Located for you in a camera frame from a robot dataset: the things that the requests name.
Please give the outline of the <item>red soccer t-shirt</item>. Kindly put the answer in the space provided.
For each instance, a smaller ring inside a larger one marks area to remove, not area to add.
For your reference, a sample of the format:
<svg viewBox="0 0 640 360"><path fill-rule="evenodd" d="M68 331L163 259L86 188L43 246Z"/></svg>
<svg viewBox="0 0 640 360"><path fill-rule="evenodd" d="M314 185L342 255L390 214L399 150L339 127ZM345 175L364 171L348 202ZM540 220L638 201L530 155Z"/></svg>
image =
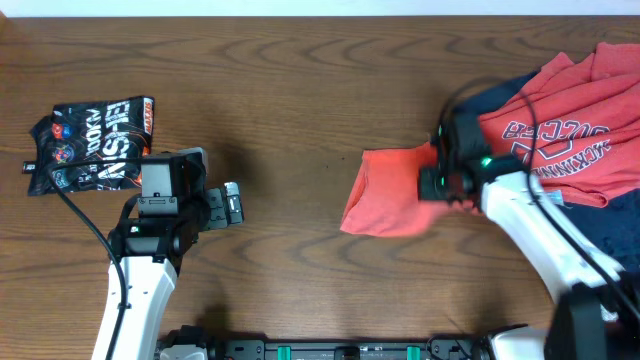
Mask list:
<svg viewBox="0 0 640 360"><path fill-rule="evenodd" d="M602 42L579 63L559 53L520 89L534 116L517 94L479 116L494 152L526 161L533 150L533 174L564 203L604 208L639 190L638 45ZM341 231L376 237L425 231L446 212L417 195L419 169L435 162L429 143L365 151Z"/></svg>

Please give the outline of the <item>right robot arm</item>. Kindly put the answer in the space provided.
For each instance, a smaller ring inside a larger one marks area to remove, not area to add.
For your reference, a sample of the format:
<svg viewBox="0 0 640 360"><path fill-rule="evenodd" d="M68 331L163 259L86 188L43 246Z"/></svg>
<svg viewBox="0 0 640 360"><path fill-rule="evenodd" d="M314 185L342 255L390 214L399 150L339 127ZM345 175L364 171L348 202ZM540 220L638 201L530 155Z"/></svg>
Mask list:
<svg viewBox="0 0 640 360"><path fill-rule="evenodd" d="M473 345L472 358L638 358L638 275L595 247L522 160L493 153L475 115L442 116L433 143L436 163L419 172L419 199L471 201L514 241L555 303L548 329L490 332Z"/></svg>

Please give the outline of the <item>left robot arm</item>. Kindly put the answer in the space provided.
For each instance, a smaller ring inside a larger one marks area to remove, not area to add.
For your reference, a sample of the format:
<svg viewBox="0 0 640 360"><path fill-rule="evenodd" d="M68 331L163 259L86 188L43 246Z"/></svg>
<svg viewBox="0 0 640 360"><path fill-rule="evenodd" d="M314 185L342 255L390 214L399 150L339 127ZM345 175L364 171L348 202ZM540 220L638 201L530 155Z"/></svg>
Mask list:
<svg viewBox="0 0 640 360"><path fill-rule="evenodd" d="M151 359L182 258L215 228L219 190L206 188L200 147L145 158L141 192L123 206L108 236L114 259L94 359Z"/></svg>

